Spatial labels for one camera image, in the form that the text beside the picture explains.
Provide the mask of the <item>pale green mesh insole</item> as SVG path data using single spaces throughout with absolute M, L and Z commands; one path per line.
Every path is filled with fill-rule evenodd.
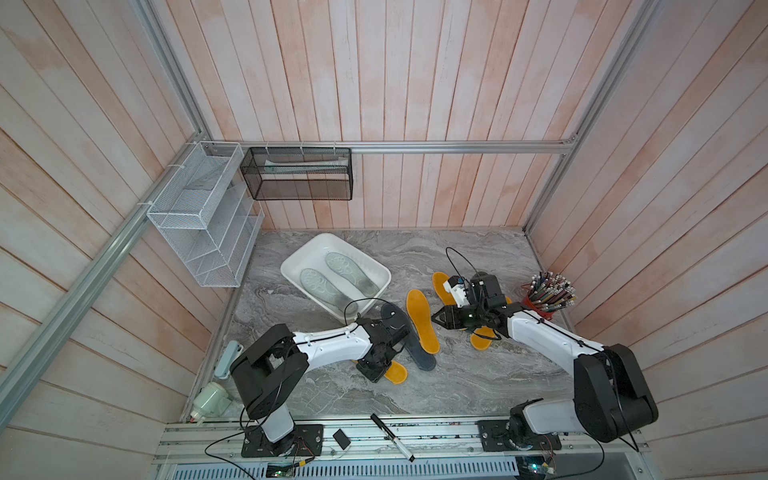
M 329 252 L 325 257 L 325 262 L 330 270 L 351 283 L 365 297 L 377 296 L 378 285 L 348 256 Z
M 345 318 L 353 318 L 358 312 L 357 304 L 321 272 L 311 268 L 304 269 L 300 274 L 300 283 L 310 296 L 334 307 Z

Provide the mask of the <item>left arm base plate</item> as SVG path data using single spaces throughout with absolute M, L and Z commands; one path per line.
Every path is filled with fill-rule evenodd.
M 277 458 L 281 456 L 316 457 L 321 455 L 324 426 L 299 424 L 283 439 L 271 442 L 262 427 L 251 426 L 245 431 L 243 458 Z

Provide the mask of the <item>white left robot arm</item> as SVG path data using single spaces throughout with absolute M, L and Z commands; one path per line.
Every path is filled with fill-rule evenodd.
M 295 423 L 286 402 L 308 371 L 353 361 L 376 383 L 395 364 L 396 346 L 409 334 L 405 317 L 360 319 L 345 327 L 313 333 L 271 327 L 230 365 L 230 376 L 248 418 L 275 444 L 293 434 Z

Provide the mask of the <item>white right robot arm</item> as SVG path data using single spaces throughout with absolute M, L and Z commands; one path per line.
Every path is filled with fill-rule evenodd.
M 570 399 L 534 399 L 513 407 L 507 421 L 479 426 L 501 450 L 556 445 L 560 433 L 583 433 L 608 443 L 655 423 L 657 404 L 632 350 L 587 340 L 548 320 L 532 303 L 511 302 L 498 279 L 437 272 L 433 287 L 443 302 L 432 321 L 447 330 L 467 330 L 492 342 L 508 338 L 538 351 L 573 380 Z

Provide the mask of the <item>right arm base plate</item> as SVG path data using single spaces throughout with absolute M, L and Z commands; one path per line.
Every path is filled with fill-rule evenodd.
M 477 427 L 485 452 L 562 449 L 557 435 L 535 433 L 517 417 L 507 420 L 481 420 L 477 422 Z

